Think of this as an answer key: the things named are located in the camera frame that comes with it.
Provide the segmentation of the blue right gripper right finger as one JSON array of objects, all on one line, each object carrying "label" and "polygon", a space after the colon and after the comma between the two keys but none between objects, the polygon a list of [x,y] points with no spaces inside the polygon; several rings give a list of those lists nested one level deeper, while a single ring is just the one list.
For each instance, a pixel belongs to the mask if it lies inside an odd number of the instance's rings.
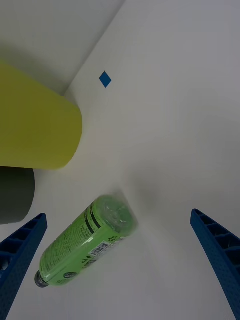
[{"label": "blue right gripper right finger", "polygon": [[192,210],[190,225],[235,318],[240,319],[240,239],[198,209]]}]

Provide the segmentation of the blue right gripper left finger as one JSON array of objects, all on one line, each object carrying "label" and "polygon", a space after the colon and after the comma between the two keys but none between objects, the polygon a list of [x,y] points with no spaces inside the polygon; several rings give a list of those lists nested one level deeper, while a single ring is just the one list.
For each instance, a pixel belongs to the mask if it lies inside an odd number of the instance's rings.
[{"label": "blue right gripper left finger", "polygon": [[41,213],[0,243],[0,319],[7,318],[47,228]]}]

